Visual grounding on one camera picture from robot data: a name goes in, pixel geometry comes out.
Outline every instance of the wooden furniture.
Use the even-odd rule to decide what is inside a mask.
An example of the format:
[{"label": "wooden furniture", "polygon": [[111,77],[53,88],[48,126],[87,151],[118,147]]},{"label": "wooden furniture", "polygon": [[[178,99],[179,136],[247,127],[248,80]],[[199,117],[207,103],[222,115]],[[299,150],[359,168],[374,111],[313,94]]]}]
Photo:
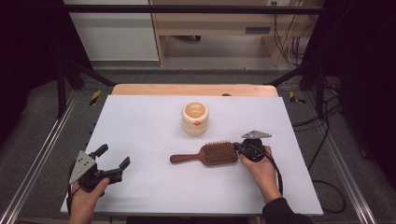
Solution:
[{"label": "wooden furniture", "polygon": [[[270,0],[149,0],[151,5],[269,6]],[[290,0],[285,7],[321,6],[322,1]],[[278,65],[291,36],[310,36],[315,22],[308,15],[256,14],[152,14],[159,60],[163,65],[169,35],[260,35],[273,65]],[[275,32],[279,35],[277,44]]]},{"label": "wooden furniture", "polygon": [[273,96],[276,88],[263,85],[119,84],[112,95],[223,95]]}]

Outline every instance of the human hand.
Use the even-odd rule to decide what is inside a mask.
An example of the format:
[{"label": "human hand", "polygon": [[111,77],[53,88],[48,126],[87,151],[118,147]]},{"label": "human hand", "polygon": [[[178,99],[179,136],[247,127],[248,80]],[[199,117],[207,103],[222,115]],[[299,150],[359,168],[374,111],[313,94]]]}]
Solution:
[{"label": "human hand", "polygon": [[83,189],[78,181],[73,184],[72,192],[74,192],[74,195],[69,224],[92,223],[93,210],[95,209],[100,195],[105,191],[109,182],[110,179],[104,178],[92,192],[87,192]]},{"label": "human hand", "polygon": [[[270,147],[265,146],[265,150],[272,155]],[[259,186],[265,203],[282,197],[276,185],[276,169],[266,157],[258,162],[250,161],[244,155],[241,155],[240,158],[241,162],[249,169],[257,186]]]}]

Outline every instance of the hairbrush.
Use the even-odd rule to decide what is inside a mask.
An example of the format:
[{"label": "hairbrush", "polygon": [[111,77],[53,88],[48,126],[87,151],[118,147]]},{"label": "hairbrush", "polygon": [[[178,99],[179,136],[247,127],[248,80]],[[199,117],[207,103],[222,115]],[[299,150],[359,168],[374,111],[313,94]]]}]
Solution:
[{"label": "hairbrush", "polygon": [[192,160],[200,160],[203,164],[210,166],[236,162],[238,156],[233,143],[215,142],[205,144],[198,154],[173,155],[170,158],[172,163]]}]

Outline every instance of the aluminum rail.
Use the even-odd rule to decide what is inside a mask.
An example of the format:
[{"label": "aluminum rail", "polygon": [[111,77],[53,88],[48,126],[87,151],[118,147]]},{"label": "aluminum rail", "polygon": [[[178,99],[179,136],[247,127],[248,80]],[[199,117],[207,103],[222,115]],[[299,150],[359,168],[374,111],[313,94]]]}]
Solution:
[{"label": "aluminum rail", "polygon": [[52,126],[47,139],[38,152],[35,161],[23,179],[20,187],[18,188],[11,202],[8,204],[6,210],[3,212],[2,216],[0,216],[1,224],[12,224],[17,220],[18,214],[20,213],[26,199],[28,198],[29,193],[38,179],[38,176],[40,175],[40,172],[44,167],[44,164],[51,153],[53,146],[58,140],[58,137],[61,134],[61,131],[74,108],[74,105],[76,104],[78,95],[79,91],[72,91],[70,93],[68,107],[66,108],[64,115],[57,119]]},{"label": "aluminum rail", "polygon": [[[316,109],[314,107],[314,95],[312,92],[310,94],[306,91],[303,91],[304,98],[307,99],[308,105],[311,108],[311,111],[316,114]],[[319,126],[320,132],[324,136],[325,129],[327,128],[326,124],[322,124]],[[329,146],[329,153],[332,158],[332,162],[334,163],[335,169],[337,170],[338,174],[340,175],[341,181],[344,184],[346,189],[346,193],[349,196],[350,201],[352,202],[356,215],[361,220],[362,224],[376,224],[375,217],[373,212],[370,209],[370,206],[364,199],[363,193],[359,188],[358,183],[353,177],[352,172],[350,171],[349,167],[347,166],[346,161],[344,160],[343,156],[341,155],[338,146],[335,144],[332,135],[329,133],[326,139],[326,143]]]},{"label": "aluminum rail", "polygon": [[185,6],[185,5],[54,5],[45,9],[77,13],[211,13],[211,14],[295,14],[319,15],[341,12],[335,7],[254,7],[254,6]]}]

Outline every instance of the cup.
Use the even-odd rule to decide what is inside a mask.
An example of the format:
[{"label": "cup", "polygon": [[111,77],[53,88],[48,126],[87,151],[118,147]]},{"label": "cup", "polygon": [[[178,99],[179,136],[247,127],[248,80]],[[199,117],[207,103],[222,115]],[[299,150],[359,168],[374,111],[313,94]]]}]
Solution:
[{"label": "cup", "polygon": [[197,136],[206,132],[209,124],[209,110],[206,105],[192,102],[181,110],[183,129],[186,133]]}]

